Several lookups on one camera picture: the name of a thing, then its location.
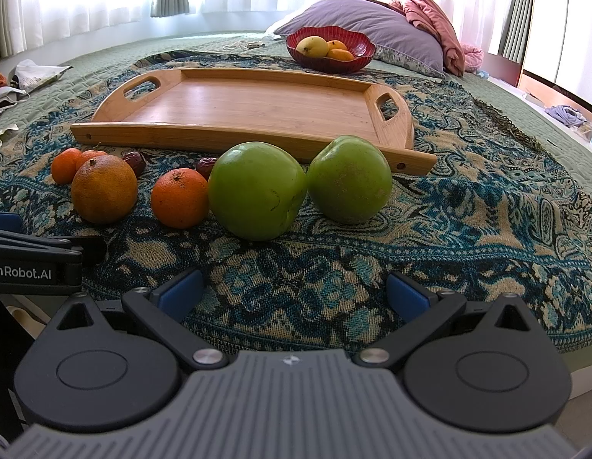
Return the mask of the purple pillow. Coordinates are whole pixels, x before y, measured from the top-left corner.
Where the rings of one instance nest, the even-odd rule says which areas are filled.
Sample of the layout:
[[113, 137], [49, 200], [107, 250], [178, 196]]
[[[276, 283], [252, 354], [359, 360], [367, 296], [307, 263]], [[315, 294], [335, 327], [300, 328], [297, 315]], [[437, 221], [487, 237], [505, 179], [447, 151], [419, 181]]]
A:
[[444, 76], [441, 45], [390, 7], [367, 0], [320, 0], [267, 29], [281, 37], [304, 27], [337, 26], [360, 32], [375, 45], [373, 58], [422, 75]]

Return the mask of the orange fruit in bowl back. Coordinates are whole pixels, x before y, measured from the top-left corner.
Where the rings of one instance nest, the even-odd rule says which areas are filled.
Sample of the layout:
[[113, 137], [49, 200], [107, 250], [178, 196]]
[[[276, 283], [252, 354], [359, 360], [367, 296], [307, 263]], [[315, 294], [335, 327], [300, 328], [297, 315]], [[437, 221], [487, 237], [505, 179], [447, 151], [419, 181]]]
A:
[[341, 41], [328, 41], [327, 45], [330, 50], [347, 50], [347, 46]]

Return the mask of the yellow pear in bowl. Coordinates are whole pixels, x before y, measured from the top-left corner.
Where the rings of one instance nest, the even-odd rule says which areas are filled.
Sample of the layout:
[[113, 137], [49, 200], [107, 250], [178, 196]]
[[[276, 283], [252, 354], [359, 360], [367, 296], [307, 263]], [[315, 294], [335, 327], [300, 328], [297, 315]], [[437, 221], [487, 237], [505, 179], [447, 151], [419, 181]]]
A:
[[298, 42], [296, 51], [309, 58], [324, 58], [329, 51], [329, 45], [323, 37], [310, 35]]

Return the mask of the orange fruit in bowl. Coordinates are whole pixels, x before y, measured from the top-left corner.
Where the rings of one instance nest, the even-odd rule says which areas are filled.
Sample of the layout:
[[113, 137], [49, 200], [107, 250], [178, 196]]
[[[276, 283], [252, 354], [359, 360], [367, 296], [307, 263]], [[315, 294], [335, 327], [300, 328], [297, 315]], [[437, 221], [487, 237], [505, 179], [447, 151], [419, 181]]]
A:
[[327, 45], [330, 50], [347, 50], [347, 46], [341, 41], [328, 41]]
[[328, 51], [326, 57], [329, 59], [344, 61], [344, 62], [352, 61], [355, 59], [354, 55], [349, 50], [338, 49], [338, 48], [330, 49]]

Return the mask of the large brownish orange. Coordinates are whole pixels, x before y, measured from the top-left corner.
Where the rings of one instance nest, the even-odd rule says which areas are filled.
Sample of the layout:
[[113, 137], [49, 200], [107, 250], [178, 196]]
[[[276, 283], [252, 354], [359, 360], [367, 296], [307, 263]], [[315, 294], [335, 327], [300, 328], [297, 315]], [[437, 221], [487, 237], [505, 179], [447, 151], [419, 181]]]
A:
[[129, 213], [138, 198], [138, 181], [131, 166], [115, 155], [86, 161], [72, 181], [75, 211], [84, 221], [106, 223]]

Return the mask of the green apple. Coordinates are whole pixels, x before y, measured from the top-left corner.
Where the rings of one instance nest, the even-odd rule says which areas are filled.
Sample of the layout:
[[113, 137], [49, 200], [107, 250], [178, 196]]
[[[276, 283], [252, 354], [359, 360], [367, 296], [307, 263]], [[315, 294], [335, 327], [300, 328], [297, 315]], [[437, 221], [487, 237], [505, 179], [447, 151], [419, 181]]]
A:
[[334, 139], [311, 161], [306, 184], [312, 202], [326, 218], [357, 225], [377, 215], [392, 189], [384, 154], [355, 137]]
[[215, 162], [209, 200], [216, 220], [247, 239], [273, 239], [292, 226], [306, 195], [301, 165], [264, 142], [229, 148]]

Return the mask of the dark red date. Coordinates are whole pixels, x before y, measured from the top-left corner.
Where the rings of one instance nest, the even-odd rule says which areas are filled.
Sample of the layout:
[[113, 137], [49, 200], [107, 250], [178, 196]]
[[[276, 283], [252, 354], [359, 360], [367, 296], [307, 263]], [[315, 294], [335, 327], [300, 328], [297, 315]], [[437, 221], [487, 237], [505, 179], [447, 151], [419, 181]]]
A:
[[195, 170], [204, 177], [205, 180], [210, 178], [212, 170], [217, 162], [217, 158], [212, 158], [211, 156], [207, 156], [206, 158], [201, 158], [197, 161]]
[[132, 168], [137, 177], [140, 177], [145, 170], [146, 161], [138, 151], [129, 151], [122, 156], [122, 159]]

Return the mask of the green quilted bedspread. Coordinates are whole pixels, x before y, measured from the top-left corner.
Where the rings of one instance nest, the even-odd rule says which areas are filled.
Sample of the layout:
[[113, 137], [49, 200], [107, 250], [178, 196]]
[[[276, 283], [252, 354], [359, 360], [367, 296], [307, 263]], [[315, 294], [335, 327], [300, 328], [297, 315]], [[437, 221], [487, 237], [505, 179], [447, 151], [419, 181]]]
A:
[[[282, 38], [260, 33], [146, 39], [71, 59], [58, 48], [56, 42], [50, 45], [49, 50], [37, 49], [30, 53], [22, 53], [6, 65], [6, 70], [11, 73], [17, 63], [29, 58], [37, 64], [68, 65], [71, 68], [61, 79], [32, 92], [31, 98], [2, 114], [0, 130], [11, 124], [15, 124], [18, 129], [0, 136], [0, 163], [9, 164], [23, 156], [25, 132], [32, 122], [65, 106], [90, 87], [114, 78], [135, 61], [146, 56], [174, 50], [276, 57], [289, 55]], [[570, 135], [549, 116], [535, 109], [534, 105], [518, 98], [518, 95], [502, 86], [498, 80], [484, 80], [472, 73], [466, 73], [463, 78], [452, 79], [460, 83], [474, 98], [486, 102], [510, 118], [523, 133], [536, 137], [579, 184], [592, 193], [592, 151], [582, 145], [576, 136]]]

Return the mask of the red fluted bowl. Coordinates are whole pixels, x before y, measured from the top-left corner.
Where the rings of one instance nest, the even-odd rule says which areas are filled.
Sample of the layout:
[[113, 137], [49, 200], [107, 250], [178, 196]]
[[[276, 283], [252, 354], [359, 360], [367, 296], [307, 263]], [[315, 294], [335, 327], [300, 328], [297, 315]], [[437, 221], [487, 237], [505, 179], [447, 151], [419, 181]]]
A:
[[[296, 51], [298, 42], [302, 38], [310, 35], [319, 35], [326, 41], [341, 41], [347, 46], [355, 57], [354, 60], [344, 62], [324, 58], [309, 58]], [[338, 26], [325, 27], [303, 27], [287, 37], [287, 51], [302, 67], [317, 70], [323, 73], [340, 73], [341, 75], [351, 75], [365, 68], [373, 59], [376, 53], [375, 45], [369, 38], [360, 32], [348, 31]]]

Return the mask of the white plastic bag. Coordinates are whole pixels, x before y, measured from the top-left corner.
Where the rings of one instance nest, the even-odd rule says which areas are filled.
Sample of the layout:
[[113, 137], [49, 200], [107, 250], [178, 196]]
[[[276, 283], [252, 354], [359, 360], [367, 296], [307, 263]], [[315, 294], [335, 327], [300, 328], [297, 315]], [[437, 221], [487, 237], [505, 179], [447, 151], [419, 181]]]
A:
[[59, 80], [71, 68], [55, 65], [38, 65], [30, 59], [19, 62], [13, 70], [10, 84], [28, 93], [35, 91], [51, 82]]

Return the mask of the wooden serving tray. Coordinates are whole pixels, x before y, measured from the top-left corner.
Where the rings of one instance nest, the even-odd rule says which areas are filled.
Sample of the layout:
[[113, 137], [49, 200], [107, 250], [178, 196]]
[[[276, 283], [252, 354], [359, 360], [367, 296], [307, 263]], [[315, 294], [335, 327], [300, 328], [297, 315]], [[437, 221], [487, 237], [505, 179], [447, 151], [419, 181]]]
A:
[[218, 153], [262, 141], [301, 162], [350, 135], [375, 145], [395, 172], [424, 175], [437, 161], [415, 150], [409, 108], [394, 89], [291, 70], [153, 70], [116, 88], [71, 132], [89, 145]]

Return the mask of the orange fruit in bowl front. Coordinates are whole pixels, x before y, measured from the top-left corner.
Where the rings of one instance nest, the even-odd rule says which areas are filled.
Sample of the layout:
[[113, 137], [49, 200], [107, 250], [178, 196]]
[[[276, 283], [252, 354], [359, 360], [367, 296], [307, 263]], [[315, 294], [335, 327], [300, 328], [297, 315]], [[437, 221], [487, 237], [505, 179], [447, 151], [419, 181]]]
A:
[[330, 49], [328, 51], [326, 57], [329, 59], [344, 61], [344, 62], [352, 61], [355, 59], [354, 55], [349, 50], [338, 49], [338, 48]]

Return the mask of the small orange tangerine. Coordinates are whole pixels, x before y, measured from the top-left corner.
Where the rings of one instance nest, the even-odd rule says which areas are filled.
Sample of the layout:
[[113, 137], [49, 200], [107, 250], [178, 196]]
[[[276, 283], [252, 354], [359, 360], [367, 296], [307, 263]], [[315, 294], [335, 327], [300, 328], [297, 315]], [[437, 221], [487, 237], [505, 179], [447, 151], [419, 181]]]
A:
[[172, 169], [153, 186], [150, 207], [155, 217], [168, 227], [192, 227], [208, 216], [208, 181], [193, 169]]

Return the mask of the green curtain right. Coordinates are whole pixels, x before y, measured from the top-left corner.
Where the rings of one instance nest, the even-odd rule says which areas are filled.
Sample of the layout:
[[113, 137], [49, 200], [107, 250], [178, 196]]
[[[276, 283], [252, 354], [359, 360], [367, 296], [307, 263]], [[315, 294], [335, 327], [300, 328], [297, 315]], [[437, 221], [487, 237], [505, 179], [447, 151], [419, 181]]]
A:
[[532, 20], [533, 0], [510, 0], [509, 13], [502, 29], [499, 54], [510, 61], [523, 63]]

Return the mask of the pink pillow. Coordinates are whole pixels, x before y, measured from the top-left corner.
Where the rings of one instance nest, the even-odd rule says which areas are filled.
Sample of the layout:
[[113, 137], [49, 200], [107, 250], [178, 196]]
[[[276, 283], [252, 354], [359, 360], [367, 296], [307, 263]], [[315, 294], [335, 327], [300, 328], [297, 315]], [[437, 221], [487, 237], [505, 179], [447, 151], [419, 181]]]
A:
[[459, 42], [452, 21], [434, 0], [391, 0], [390, 5], [416, 29], [436, 39], [442, 51], [443, 66], [450, 73], [462, 77], [483, 65], [484, 51]]

